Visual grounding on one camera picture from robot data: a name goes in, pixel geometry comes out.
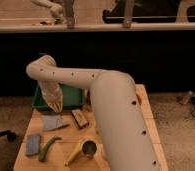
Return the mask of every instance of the gray sponge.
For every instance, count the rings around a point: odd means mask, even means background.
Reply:
[[[41,141],[40,134],[27,135],[26,153],[25,153],[27,157],[30,157],[30,156],[33,156],[39,153],[40,141]]]

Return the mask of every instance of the tiled floor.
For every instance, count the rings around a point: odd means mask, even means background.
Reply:
[[[195,0],[182,0],[177,22],[187,22],[186,9]],[[77,24],[102,24],[102,11],[112,10],[115,0],[75,0],[74,12]],[[0,0],[0,25],[39,24],[52,20],[49,10],[34,5],[30,0]]]

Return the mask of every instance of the gray cloth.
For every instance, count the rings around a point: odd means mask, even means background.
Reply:
[[[69,126],[63,121],[60,115],[42,115],[43,131],[51,131],[59,128]]]
[[[30,134],[27,135],[27,142],[26,142],[26,153],[27,157],[36,155],[40,151],[40,134]]]

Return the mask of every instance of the person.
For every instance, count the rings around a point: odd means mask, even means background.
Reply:
[[[119,0],[112,11],[103,10],[105,23],[122,23],[127,0]],[[175,22],[181,0],[135,0],[133,21],[138,23]]]

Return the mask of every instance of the chair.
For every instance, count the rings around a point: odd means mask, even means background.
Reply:
[[[14,141],[16,139],[16,134],[10,130],[0,132],[0,137],[7,136],[8,141]]]

